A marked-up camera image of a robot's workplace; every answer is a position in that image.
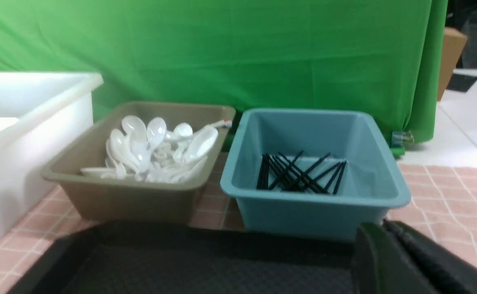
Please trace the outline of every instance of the white plastic spoon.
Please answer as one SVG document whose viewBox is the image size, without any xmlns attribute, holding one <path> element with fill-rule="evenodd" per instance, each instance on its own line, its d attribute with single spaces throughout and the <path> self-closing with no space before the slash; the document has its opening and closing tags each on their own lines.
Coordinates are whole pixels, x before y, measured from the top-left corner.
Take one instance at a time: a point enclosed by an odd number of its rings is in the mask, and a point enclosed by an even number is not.
<svg viewBox="0 0 477 294">
<path fill-rule="evenodd" d="M 188 123 L 179 123 L 176 127 L 175 127 L 175 130 L 173 130 L 173 133 L 183 137 L 183 138 L 186 138 L 186 137 L 190 137 L 192 136 L 193 134 L 193 129 L 191 128 L 191 125 L 189 125 Z"/>
<path fill-rule="evenodd" d="M 154 153 L 155 160 L 159 163 L 164 162 L 168 159 L 168 154 L 165 152 Z"/>
<path fill-rule="evenodd" d="M 124 141 L 126 140 L 124 134 L 122 134 L 122 132 L 118 129 L 113 129 L 111 131 L 109 140 L 112 153 L 111 155 L 113 156 L 113 158 L 116 161 L 128 166 L 135 173 L 138 173 L 139 168 L 134 164 L 134 161 L 136 161 L 136 159 L 131 159 L 133 155 L 131 154 L 127 145 L 124 143 Z"/>
<path fill-rule="evenodd" d="M 106 154 L 108 154 L 108 158 L 106 158 L 106 166 L 107 167 L 115 167 L 115 173 L 117 174 L 117 179 L 124 179 L 128 175 L 126 172 L 126 168 L 120 162 L 117 162 L 113 158 L 113 154 L 111 152 L 110 140 L 106 140 Z"/>
<path fill-rule="evenodd" d="M 171 144 L 166 143 L 166 142 L 162 142 L 162 144 L 158 145 L 158 147 L 156 147 L 154 152 L 155 153 L 166 153 L 168 155 L 173 154 L 173 150 L 171 149 Z"/>
<path fill-rule="evenodd" d="M 187 171 L 182 171 L 180 174 L 171 177 L 172 183 L 186 182 L 190 180 L 193 176 L 199 174 L 204 167 L 204 164 L 207 160 L 207 156 L 204 156 L 195 164 L 191 169 Z"/>
<path fill-rule="evenodd" d="M 167 131 L 166 132 L 166 136 L 164 138 L 164 142 L 170 142 L 170 143 L 175 143 L 175 142 L 178 142 L 182 140 L 182 137 L 171 132 L 171 131 Z"/>
<path fill-rule="evenodd" d="M 228 128 L 230 129 L 233 126 L 233 121 L 231 119 L 223 119 L 214 123 L 210 123 L 209 126 L 214 128 Z"/>
<path fill-rule="evenodd" d="M 144 144 L 141 142 L 134 141 L 134 133 L 127 135 L 128 144 L 130 145 L 131 154 L 137 159 L 137 166 L 141 173 L 145 173 L 149 169 L 149 164 L 151 163 L 151 154 L 152 151 L 147 149 L 147 141 Z"/>
<path fill-rule="evenodd" d="M 147 141 L 151 152 L 164 141 L 166 131 L 166 122 L 161 117 L 156 117 L 147 124 Z"/>
<path fill-rule="evenodd" d="M 164 177 L 166 178 L 173 178 L 178 175 L 183 175 L 184 173 L 188 172 L 191 169 L 191 165 L 177 167 L 176 169 L 166 169 L 164 173 Z"/>
<path fill-rule="evenodd" d="M 186 152 L 184 152 L 182 162 L 187 164 L 195 162 L 206 156 L 207 153 L 209 153 L 209 151 L 213 148 L 217 137 L 218 130 L 216 130 L 214 127 L 206 125 L 193 137 L 193 140 L 186 149 Z"/>
<path fill-rule="evenodd" d="M 186 149 L 188 148 L 189 142 L 188 141 L 178 142 L 177 145 L 178 145 L 177 149 L 175 150 L 175 152 L 173 152 L 173 160 L 176 163 L 181 163 L 183 155 L 184 155 L 184 151 L 186 151 Z"/>
<path fill-rule="evenodd" d="M 155 168 L 155 171 L 157 172 L 161 172 L 162 171 L 162 167 L 160 166 L 160 163 L 154 161 L 152 166 Z"/>
<path fill-rule="evenodd" d="M 133 134 L 133 138 L 139 142 L 146 140 L 146 125 L 136 116 L 126 116 L 122 119 L 122 129 L 126 134 Z"/>
<path fill-rule="evenodd" d="M 116 175 L 115 169 L 111 167 L 84 167 L 80 169 L 80 172 L 87 177 L 98 177 L 102 178 L 104 175 Z"/>
</svg>

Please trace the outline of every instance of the black chopstick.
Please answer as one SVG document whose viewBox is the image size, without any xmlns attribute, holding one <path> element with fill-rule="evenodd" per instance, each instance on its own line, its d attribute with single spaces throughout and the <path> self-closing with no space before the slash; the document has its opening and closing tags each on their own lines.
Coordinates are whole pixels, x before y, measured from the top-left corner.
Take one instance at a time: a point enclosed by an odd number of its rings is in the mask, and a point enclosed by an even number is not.
<svg viewBox="0 0 477 294">
<path fill-rule="evenodd" d="M 285 159 L 285 161 L 289 162 L 289 159 L 288 159 L 285 155 L 283 155 L 282 153 L 279 153 L 279 154 L 280 154 L 280 156 L 281 156 L 283 159 Z M 325 192 L 326 192 L 326 191 L 318 184 L 318 181 L 317 181 L 317 180 L 313 180 L 308 174 L 305 174 L 304 171 L 302 171 L 302 169 L 300 169 L 298 166 L 295 165 L 294 168 L 295 168 L 295 170 L 296 170 L 298 173 L 300 173 L 299 175 L 304 174 L 304 179 L 306 179 L 306 183 L 304 183 L 304 190 L 305 190 L 306 188 L 308 188 L 308 187 L 309 187 L 309 188 L 313 187 L 313 188 L 311 188 L 311 190 L 312 190 L 313 192 L 315 192 L 315 193 L 325 193 Z"/>
<path fill-rule="evenodd" d="M 292 187 L 296 186 L 301 180 L 302 178 L 304 178 L 305 176 L 309 175 L 309 173 L 311 171 L 313 171 L 313 169 L 315 169 L 320 163 L 322 163 L 322 161 L 324 161 L 326 158 L 328 158 L 328 156 L 330 156 L 331 153 L 329 152 L 328 154 L 326 154 L 325 156 L 323 156 L 322 158 L 319 158 L 319 160 L 317 160 L 315 163 L 313 163 L 313 165 L 309 166 L 308 169 L 306 169 L 303 173 L 301 173 L 295 180 L 294 182 L 291 184 L 291 186 L 288 187 L 288 189 L 291 189 Z"/>
<path fill-rule="evenodd" d="M 333 169 L 336 169 L 342 162 L 337 162 L 335 163 L 333 166 L 331 166 L 330 168 L 326 169 L 326 171 L 323 171 L 322 173 L 320 173 L 318 176 L 316 176 L 313 180 L 314 183 L 318 183 L 318 181 L 320 179 L 322 179 L 323 177 L 325 177 L 328 173 L 330 173 Z M 327 191 L 325 191 L 322 187 L 320 187 L 322 190 L 323 190 L 323 193 L 326 193 L 328 194 Z"/>
<path fill-rule="evenodd" d="M 276 164 L 276 166 L 278 166 L 278 168 L 283 171 L 283 169 L 285 169 L 287 166 L 283 164 L 283 162 L 280 160 L 280 158 L 278 156 L 272 156 L 272 159 L 274 160 L 274 163 Z M 282 187 L 282 190 L 285 190 L 285 191 L 289 191 L 287 189 L 287 186 L 289 186 L 292 182 L 294 182 L 295 178 L 292 177 L 289 173 L 287 175 L 285 175 L 284 177 L 286 179 L 285 183 L 284 183 L 284 186 Z M 293 191 L 293 192 L 303 192 L 304 190 L 301 188 L 300 185 L 298 185 L 296 188 L 292 188 L 290 191 Z"/>
<path fill-rule="evenodd" d="M 287 164 L 283 162 L 279 157 L 276 157 L 276 159 L 279 161 L 279 164 L 283 166 L 287 166 Z M 304 173 L 304 171 L 302 171 L 296 165 L 293 165 L 293 169 L 291 169 L 290 172 L 293 173 L 293 175 L 295 175 L 296 177 Z M 313 179 L 311 179 L 309 175 L 307 177 L 304 177 L 302 180 L 303 180 L 302 183 L 304 184 L 304 186 L 303 187 L 299 186 L 299 190 L 301 190 L 302 192 L 304 192 L 307 188 L 310 188 L 315 193 L 324 192 L 322 187 L 319 186 L 316 182 L 313 182 Z"/>
<path fill-rule="evenodd" d="M 263 188 L 263 183 L 266 181 L 264 178 L 266 170 L 266 155 L 262 155 L 262 161 L 260 163 L 260 171 L 258 172 L 258 180 L 257 180 L 257 189 L 260 190 Z"/>
<path fill-rule="evenodd" d="M 339 175 L 338 175 L 337 183 L 335 184 L 335 190 L 333 190 L 333 195 L 336 195 L 338 193 L 339 183 L 342 181 L 343 171 L 344 171 L 346 165 L 347 165 L 347 162 L 344 161 L 343 164 L 342 164 L 342 169 L 341 169 L 341 171 L 339 172 Z"/>
<path fill-rule="evenodd" d="M 291 161 L 291 164 L 289 164 L 289 166 L 287 166 L 280 174 L 279 177 L 277 177 L 276 179 L 274 179 L 274 181 L 271 183 L 271 185 L 268 187 L 269 190 L 272 190 L 273 188 L 276 187 L 276 184 L 278 184 L 281 180 L 282 180 L 282 176 L 285 176 L 289 173 L 289 169 L 291 168 L 291 165 L 294 164 L 294 162 L 296 162 L 296 160 L 298 160 L 298 158 L 300 156 L 302 156 L 302 154 L 304 154 L 304 151 L 300 151 L 296 156 L 295 158 L 293 158 L 293 160 Z"/>
<path fill-rule="evenodd" d="M 343 162 L 340 163 L 340 165 L 337 166 L 337 169 L 335 171 L 335 173 L 333 173 L 332 177 L 329 179 L 329 181 L 327 182 L 327 185 L 324 187 L 324 190 L 325 191 L 329 191 L 329 187 L 331 187 L 331 185 L 333 184 L 333 182 L 335 181 L 338 173 L 339 173 L 339 170 L 342 169 L 342 165 L 343 165 Z"/>
<path fill-rule="evenodd" d="M 293 179 L 291 177 L 288 177 L 287 174 L 283 174 L 284 169 L 275 162 L 272 156 L 268 156 L 268 160 L 269 166 L 271 167 L 275 175 L 275 180 L 279 179 L 279 183 L 281 182 L 284 188 L 293 182 Z"/>
<path fill-rule="evenodd" d="M 266 164 L 266 168 L 264 169 L 264 173 L 262 175 L 263 177 L 263 182 L 262 182 L 262 190 L 266 190 L 268 188 L 268 184 L 269 184 L 269 155 L 266 153 L 264 154 L 264 156 L 262 157 L 262 160 L 264 160 L 265 164 Z"/>
</svg>

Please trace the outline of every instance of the plastic container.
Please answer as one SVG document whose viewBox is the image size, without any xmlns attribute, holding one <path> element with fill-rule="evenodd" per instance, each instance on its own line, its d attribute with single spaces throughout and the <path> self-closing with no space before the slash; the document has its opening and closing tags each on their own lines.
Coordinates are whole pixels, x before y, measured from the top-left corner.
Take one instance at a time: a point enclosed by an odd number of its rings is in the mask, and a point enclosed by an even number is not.
<svg viewBox="0 0 477 294">
<path fill-rule="evenodd" d="M 204 104 L 124 104 L 97 122 L 49 162 L 42 171 L 42 176 L 61 184 L 85 219 L 188 223 L 229 130 L 218 130 L 218 138 L 207 155 L 203 170 L 186 183 L 146 183 L 132 179 L 98 179 L 80 175 L 83 167 L 104 166 L 106 139 L 114 128 L 122 130 L 121 121 L 127 115 L 135 115 L 144 122 L 162 117 L 168 129 L 179 123 L 189 123 L 197 131 L 204 125 L 221 119 L 232 120 L 235 110 L 228 106 Z"/>
<path fill-rule="evenodd" d="M 305 169 L 331 152 L 314 176 L 347 160 L 337 196 L 256 190 L 263 153 L 295 155 Z M 324 186 L 327 179 L 321 180 Z M 410 191 L 374 119 L 354 111 L 252 109 L 242 116 L 220 180 L 249 231 L 352 241 L 362 222 L 380 222 Z"/>
<path fill-rule="evenodd" d="M 0 238 L 55 184 L 40 169 L 93 125 L 95 73 L 0 73 Z"/>
</svg>

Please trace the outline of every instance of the cardboard box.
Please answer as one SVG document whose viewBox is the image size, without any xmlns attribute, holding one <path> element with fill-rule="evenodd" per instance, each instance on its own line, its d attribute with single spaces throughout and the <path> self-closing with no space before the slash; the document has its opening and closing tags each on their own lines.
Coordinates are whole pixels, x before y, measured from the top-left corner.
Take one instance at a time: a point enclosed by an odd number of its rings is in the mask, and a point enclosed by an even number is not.
<svg viewBox="0 0 477 294">
<path fill-rule="evenodd" d="M 442 66 L 439 71 L 438 101 L 449 84 L 450 77 L 458 63 L 467 41 L 466 35 L 454 28 L 445 28 L 443 34 Z"/>
</svg>

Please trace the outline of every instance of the tan plastic tray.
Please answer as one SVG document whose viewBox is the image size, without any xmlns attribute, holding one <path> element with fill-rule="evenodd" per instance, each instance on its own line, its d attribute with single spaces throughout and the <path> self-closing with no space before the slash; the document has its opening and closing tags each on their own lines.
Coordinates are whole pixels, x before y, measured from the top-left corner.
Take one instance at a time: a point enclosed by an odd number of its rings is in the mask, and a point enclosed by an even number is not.
<svg viewBox="0 0 477 294">
<path fill-rule="evenodd" d="M 229 130 L 219 129 L 218 138 L 203 170 L 186 183 L 158 184 L 82 176 L 80 169 L 83 167 L 104 166 L 106 139 L 112 129 L 122 130 L 121 121 L 127 115 L 135 115 L 144 122 L 162 117 L 168 129 L 185 122 L 196 131 L 221 119 L 232 120 L 235 110 L 229 106 L 204 104 L 124 104 L 95 123 L 51 160 L 42 169 L 42 177 L 58 182 L 85 219 L 188 223 Z"/>
</svg>

